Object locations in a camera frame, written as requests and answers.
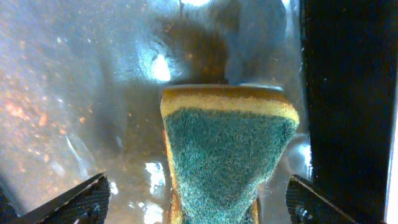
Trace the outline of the green yellow sponge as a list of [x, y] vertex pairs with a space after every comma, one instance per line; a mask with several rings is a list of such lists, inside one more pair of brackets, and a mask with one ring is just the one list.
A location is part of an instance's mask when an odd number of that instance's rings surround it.
[[170, 223], [257, 223], [269, 180], [300, 123], [284, 95], [251, 86], [185, 85], [162, 92], [172, 181]]

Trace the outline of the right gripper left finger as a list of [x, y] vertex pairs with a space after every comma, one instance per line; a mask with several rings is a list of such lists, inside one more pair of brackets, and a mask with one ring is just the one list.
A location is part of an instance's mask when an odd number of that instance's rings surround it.
[[104, 224], [110, 199], [110, 182], [99, 173], [9, 224]]

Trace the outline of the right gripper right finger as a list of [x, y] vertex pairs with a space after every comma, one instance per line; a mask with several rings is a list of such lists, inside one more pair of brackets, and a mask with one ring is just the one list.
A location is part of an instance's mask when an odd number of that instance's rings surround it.
[[359, 224], [296, 174], [289, 177], [285, 203], [293, 224]]

